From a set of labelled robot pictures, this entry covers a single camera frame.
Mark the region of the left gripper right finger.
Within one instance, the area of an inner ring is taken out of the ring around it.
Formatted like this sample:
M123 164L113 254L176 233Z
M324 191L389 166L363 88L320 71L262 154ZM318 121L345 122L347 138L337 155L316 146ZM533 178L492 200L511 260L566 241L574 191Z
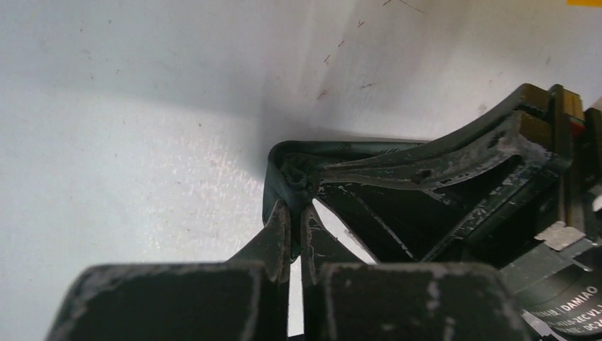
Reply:
M300 218L306 340L529 340L499 273L478 263L365 264Z

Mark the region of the dark green leaf tie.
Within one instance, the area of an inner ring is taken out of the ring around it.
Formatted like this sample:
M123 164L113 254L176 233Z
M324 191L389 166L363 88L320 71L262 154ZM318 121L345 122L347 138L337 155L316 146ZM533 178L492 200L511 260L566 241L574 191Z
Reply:
M301 254L300 214L317 193L311 173L322 166L372 158L420 146L421 141L283 141L270 150L263 187L263 224L276 201L283 200L290 211L290 260Z

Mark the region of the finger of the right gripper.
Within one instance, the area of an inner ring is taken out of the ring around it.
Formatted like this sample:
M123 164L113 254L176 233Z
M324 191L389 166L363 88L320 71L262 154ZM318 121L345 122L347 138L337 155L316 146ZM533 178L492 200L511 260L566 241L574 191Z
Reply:
M534 245L533 201L554 181L554 162L514 157L435 189L317 181L317 197L378 261L507 264Z

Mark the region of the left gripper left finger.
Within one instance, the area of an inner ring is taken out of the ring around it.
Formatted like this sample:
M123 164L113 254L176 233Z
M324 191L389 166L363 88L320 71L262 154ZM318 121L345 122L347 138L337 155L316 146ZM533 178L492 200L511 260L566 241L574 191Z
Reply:
M286 340L290 213L219 263L102 264L66 293L49 340Z

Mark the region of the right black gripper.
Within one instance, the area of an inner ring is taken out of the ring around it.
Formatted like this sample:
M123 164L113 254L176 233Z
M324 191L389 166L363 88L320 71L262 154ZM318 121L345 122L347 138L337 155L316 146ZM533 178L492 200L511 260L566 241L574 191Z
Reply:
M461 183L461 251L498 270L466 287L465 340L531 340L524 310L570 340L601 339L601 113L577 94L519 86L461 133L462 147L429 157L340 163L320 184L395 190Z

